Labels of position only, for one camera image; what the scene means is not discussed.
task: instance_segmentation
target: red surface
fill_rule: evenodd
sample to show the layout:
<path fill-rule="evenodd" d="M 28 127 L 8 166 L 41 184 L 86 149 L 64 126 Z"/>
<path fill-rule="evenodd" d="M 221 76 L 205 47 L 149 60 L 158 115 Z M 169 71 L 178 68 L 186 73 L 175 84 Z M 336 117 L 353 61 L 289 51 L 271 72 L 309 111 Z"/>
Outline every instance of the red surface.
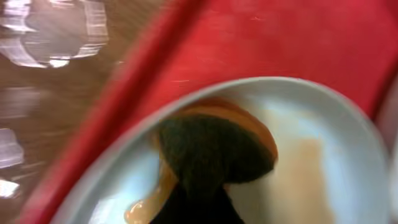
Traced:
<path fill-rule="evenodd" d="M 24 210 L 48 223 L 85 169 L 123 130 L 210 84 L 280 75 L 322 83 L 373 115 L 398 55 L 380 0 L 184 0 L 167 6 L 93 117 Z"/>

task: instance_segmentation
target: red tray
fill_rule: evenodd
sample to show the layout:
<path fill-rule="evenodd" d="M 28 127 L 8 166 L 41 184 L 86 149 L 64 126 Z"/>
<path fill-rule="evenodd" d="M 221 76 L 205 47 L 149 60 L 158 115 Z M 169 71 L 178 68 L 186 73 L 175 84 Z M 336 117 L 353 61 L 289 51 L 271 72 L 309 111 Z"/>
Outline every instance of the red tray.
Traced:
<path fill-rule="evenodd" d="M 21 213 L 48 223 L 126 129 L 205 86 L 279 75 L 327 85 L 374 116 L 398 54 L 394 0 L 181 0 L 162 10 Z"/>

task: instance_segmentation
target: white plate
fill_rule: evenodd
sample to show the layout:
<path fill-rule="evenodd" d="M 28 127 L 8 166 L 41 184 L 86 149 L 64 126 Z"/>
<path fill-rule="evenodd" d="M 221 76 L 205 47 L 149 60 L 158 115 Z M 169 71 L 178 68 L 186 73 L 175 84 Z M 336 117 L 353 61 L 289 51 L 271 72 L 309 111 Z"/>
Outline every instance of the white plate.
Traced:
<path fill-rule="evenodd" d="M 327 87 L 278 77 L 248 78 L 211 86 L 149 116 L 88 169 L 52 223 L 124 223 L 124 211 L 157 184 L 159 158 L 150 150 L 146 134 L 159 119 L 209 96 L 230 98 L 267 125 L 279 148 L 281 164 L 283 155 L 290 155 L 288 150 L 296 150 L 287 147 L 290 142 L 294 146 L 299 144 L 298 139 L 321 142 L 319 164 L 325 183 L 324 201 L 333 223 L 388 223 L 386 157 L 372 124 L 349 100 Z M 267 194 L 264 180 L 232 186 L 230 193 L 246 223 L 264 223 L 269 218 L 266 210 L 271 205 Z M 306 200 L 300 203 L 311 204 Z"/>

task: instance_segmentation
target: plate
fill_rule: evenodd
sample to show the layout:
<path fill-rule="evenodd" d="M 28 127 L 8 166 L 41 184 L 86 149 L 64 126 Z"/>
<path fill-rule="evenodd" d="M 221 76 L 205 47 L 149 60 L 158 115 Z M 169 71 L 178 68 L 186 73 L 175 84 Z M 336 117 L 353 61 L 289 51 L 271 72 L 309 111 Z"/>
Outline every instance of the plate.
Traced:
<path fill-rule="evenodd" d="M 339 93 L 281 77 L 210 86 L 150 115 L 92 164 L 52 223 L 125 223 L 124 212 L 157 185 L 159 157 L 148 133 L 160 119 L 210 96 L 256 116 L 279 150 L 272 173 L 229 190 L 246 223 L 388 223 L 386 155 L 373 125 Z"/>

